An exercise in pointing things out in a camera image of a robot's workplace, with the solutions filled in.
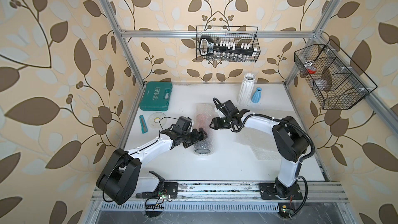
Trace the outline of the bubble red vase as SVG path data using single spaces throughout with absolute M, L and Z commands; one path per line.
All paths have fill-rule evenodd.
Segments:
M 215 111 L 210 104 L 198 103 L 196 105 L 194 127 L 203 138 L 194 145 L 193 150 L 196 155 L 207 156 L 214 151 L 214 136 L 210 124 L 215 116 Z

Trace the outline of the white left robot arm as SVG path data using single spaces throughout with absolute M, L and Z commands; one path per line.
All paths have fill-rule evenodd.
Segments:
M 192 120 L 181 116 L 169 128 L 148 143 L 130 150 L 116 149 L 97 179 L 107 203 L 124 204 L 132 195 L 142 198 L 160 198 L 165 192 L 165 179 L 154 171 L 140 175 L 141 169 L 159 155 L 183 145 L 189 148 L 208 138 L 203 128 L 193 129 Z

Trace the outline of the light blue vase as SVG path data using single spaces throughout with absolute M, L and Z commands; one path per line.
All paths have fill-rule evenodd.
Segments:
M 255 104 L 259 103 L 261 96 L 262 96 L 262 88 L 258 87 L 258 88 L 256 88 L 256 90 L 253 93 L 253 96 L 251 98 L 252 103 L 255 103 Z

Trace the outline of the white ribbed vase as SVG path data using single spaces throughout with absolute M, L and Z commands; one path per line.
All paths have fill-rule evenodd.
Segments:
M 237 102 L 239 105 L 247 105 L 249 103 L 255 81 L 256 77 L 254 74 L 247 73 L 244 75 L 244 79 L 241 83 L 241 88 L 237 98 Z

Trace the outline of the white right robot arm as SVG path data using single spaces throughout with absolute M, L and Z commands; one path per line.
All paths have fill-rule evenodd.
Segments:
M 292 116 L 278 119 L 264 114 L 250 114 L 247 109 L 239 110 L 230 100 L 222 103 L 213 98 L 213 102 L 219 116 L 212 119 L 210 128 L 229 129 L 234 133 L 243 128 L 251 128 L 274 138 L 282 160 L 274 189 L 270 193 L 281 199 L 290 196 L 299 179 L 302 163 L 315 153 L 315 145 L 310 136 Z

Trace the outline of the bubble wrap sheet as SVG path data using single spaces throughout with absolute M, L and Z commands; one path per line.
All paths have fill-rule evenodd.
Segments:
M 276 160 L 280 156 L 297 162 L 309 147 L 303 130 L 291 116 L 278 120 L 249 115 L 235 134 L 236 141 L 251 147 L 259 160 Z

